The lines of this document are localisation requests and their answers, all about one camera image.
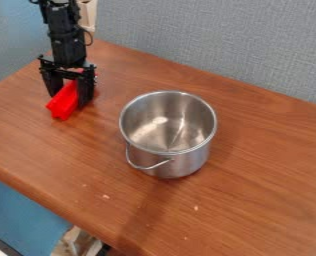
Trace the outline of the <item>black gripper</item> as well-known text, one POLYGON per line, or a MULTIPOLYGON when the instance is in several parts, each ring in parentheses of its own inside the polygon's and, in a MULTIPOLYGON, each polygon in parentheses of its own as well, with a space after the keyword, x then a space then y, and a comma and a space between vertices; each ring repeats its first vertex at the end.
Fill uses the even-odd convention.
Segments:
POLYGON ((94 97, 95 65, 87 61, 85 31, 47 33, 51 54, 40 54, 40 74, 49 95, 54 97, 63 87, 63 79, 77 80, 78 107, 83 108, 94 97))

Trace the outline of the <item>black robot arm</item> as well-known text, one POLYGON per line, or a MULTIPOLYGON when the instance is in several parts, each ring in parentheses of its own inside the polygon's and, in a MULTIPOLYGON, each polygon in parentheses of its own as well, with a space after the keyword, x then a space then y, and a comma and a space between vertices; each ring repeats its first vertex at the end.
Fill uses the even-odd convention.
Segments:
POLYGON ((51 55, 40 55, 39 72, 49 95, 57 96, 63 88, 63 80, 77 82, 78 107, 83 108, 94 98, 97 66, 87 61, 85 34, 89 31, 79 25, 82 19, 77 0, 28 0, 39 6, 47 36, 51 42, 51 55))

